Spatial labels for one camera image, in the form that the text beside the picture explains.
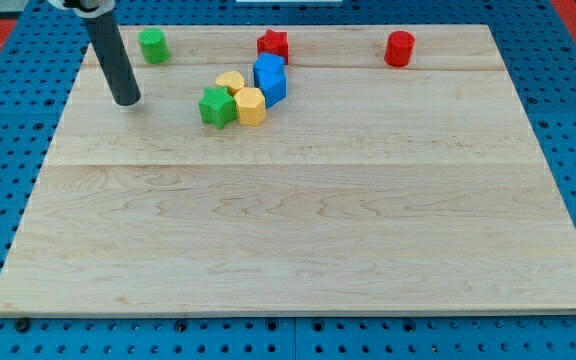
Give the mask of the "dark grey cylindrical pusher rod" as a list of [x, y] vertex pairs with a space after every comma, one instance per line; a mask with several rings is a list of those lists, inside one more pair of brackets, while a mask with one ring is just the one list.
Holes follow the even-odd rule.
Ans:
[[114, 102], [120, 106], [136, 104], [141, 92], [113, 11], [83, 22]]

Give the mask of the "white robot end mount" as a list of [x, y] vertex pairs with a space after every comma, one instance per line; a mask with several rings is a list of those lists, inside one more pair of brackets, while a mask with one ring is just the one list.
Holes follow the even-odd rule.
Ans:
[[97, 18], [115, 7], [114, 0], [48, 0], [48, 2], [59, 10], [72, 10], [81, 18]]

